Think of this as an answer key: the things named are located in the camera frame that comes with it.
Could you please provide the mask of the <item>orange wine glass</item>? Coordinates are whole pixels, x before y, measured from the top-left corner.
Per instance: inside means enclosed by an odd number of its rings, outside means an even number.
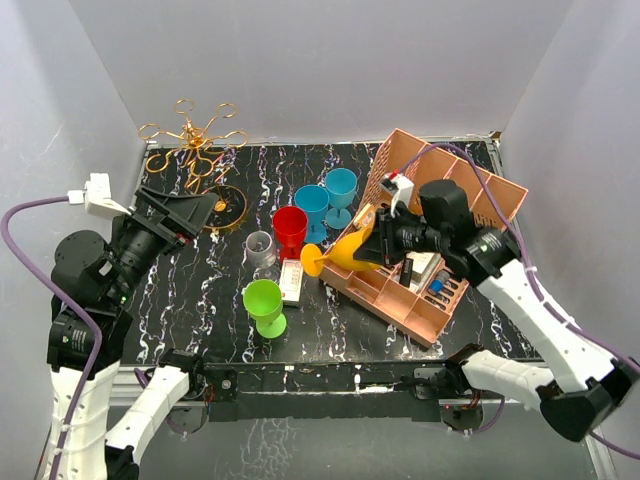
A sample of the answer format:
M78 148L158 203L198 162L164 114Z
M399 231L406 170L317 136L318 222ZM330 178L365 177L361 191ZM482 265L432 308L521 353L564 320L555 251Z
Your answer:
M377 264L355 259L356 250L363 245L371 233L371 228L354 231L336 241L326 252L322 252L315 244L306 244L300 253L304 272L311 277L319 277L326 261L331 261L340 268L350 271L378 269Z

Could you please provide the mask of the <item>blue wine glass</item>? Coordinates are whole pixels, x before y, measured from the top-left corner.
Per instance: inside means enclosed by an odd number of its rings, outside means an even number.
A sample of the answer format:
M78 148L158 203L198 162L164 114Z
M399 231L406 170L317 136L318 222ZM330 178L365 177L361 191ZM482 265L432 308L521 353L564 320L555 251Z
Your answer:
M332 229L342 230L352 219L348 208L356 195L357 176L346 168L333 169L326 175L325 188L330 205L325 221Z
M307 216L308 225L305 242L320 244L327 238L324 220L329 208L329 195L319 185L305 185L294 195L294 203Z

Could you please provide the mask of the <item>red wine glass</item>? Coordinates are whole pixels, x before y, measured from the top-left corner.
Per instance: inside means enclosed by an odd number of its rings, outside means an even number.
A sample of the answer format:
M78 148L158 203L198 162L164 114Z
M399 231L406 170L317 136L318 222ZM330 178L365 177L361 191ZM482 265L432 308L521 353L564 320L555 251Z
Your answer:
M299 259L307 232L308 219L296 206L284 206L273 216L276 239L281 244L280 260Z

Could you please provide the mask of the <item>clear wine glass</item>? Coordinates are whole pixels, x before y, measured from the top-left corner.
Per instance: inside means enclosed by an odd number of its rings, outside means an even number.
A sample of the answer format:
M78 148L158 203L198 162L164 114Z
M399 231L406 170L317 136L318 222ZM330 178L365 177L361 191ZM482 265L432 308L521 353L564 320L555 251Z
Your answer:
M276 281L279 267L276 244L272 236L265 231L255 231L249 234L245 241L245 254L248 263L253 268L252 279L268 279Z

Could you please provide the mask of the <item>green wine glass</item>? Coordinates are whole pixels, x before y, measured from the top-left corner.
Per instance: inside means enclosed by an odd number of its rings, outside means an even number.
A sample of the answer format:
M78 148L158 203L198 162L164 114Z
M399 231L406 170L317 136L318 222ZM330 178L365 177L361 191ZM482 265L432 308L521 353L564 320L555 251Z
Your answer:
M269 279L251 282L244 290L243 304L255 321L258 333L267 339L282 335L287 327L279 285Z

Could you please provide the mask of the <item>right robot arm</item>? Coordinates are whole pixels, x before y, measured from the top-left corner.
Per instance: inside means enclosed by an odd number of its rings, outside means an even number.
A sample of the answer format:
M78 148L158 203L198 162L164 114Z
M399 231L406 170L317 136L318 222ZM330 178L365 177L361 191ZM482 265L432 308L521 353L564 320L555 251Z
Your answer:
M579 335L560 309L541 300L533 272L514 236L476 224L467 195L452 180L422 185L422 211L407 203L414 184L390 174L380 183L391 201L377 210L373 228L354 253L355 259L391 266L410 252L439 254L447 269L466 280L498 306L543 358L542 368L492 354L470 345L445 362L447 388L466 397L492 391L539 411L563 438L578 442L626 399L639 380L630 366Z

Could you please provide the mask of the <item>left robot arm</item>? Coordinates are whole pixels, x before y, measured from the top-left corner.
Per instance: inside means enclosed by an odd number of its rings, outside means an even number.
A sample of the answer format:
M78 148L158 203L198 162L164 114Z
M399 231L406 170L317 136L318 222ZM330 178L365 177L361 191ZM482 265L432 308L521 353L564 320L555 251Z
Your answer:
M51 280L58 290L46 356L54 391L48 479L138 478L144 451L173 407L206 387L201 356L170 349L129 410L107 426L133 322L128 303L159 256L196 239L218 200L213 193L169 195L148 187L136 197L148 212L118 211L110 239L80 230L55 250Z

